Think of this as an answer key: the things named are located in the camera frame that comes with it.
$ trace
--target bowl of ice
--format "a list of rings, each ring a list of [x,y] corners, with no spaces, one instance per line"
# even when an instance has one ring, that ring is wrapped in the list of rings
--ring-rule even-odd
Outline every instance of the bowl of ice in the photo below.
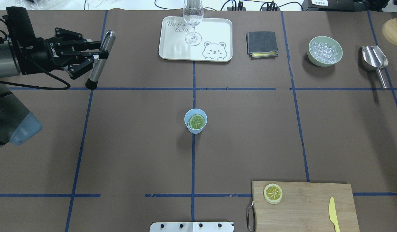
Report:
[[[318,36],[309,43],[307,57],[309,60],[320,67],[334,65],[342,59],[343,51],[340,44],[327,36]]]

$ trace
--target green bowl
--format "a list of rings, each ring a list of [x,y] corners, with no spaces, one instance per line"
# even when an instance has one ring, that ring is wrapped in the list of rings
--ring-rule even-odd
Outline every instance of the green bowl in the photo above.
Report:
[[[322,63],[322,62],[320,62],[319,60],[315,59],[315,58],[313,57],[312,53],[310,52],[310,44],[312,44],[313,42],[328,43],[330,46],[335,46],[336,49],[337,49],[337,53],[339,53],[339,54],[336,56],[336,62],[334,62],[334,63]],[[327,36],[318,36],[318,37],[315,37],[315,38],[313,38],[313,39],[310,41],[309,45],[307,46],[307,57],[309,58],[309,60],[310,60],[313,64],[315,64],[315,65],[317,65],[317,66],[320,66],[320,67],[327,67],[327,66],[334,65],[335,63],[339,62],[339,60],[342,59],[342,56],[343,56],[343,50],[342,50],[342,47],[340,47],[340,44],[339,44],[337,41],[335,41],[334,39],[332,39],[332,38],[330,38],[330,37],[327,37]]]

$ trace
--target round wooden board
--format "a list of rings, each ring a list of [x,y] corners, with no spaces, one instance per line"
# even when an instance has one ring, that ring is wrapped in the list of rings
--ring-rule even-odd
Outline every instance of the round wooden board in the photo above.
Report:
[[[384,37],[397,46],[397,19],[390,19],[382,26]]]

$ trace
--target robotiq logo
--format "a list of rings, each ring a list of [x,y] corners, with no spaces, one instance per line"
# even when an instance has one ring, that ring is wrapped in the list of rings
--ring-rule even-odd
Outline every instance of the robotiq logo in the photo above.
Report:
[[[54,57],[58,57],[58,58],[59,58],[59,56],[56,54],[54,44],[51,43],[51,44],[49,44],[49,45],[51,46],[52,55],[53,55]]]

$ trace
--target glass stem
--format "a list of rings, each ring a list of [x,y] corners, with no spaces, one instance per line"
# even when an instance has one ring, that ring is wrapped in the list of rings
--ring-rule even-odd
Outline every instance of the glass stem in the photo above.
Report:
[[[193,39],[195,38],[195,26],[193,27],[193,35],[191,36]]]

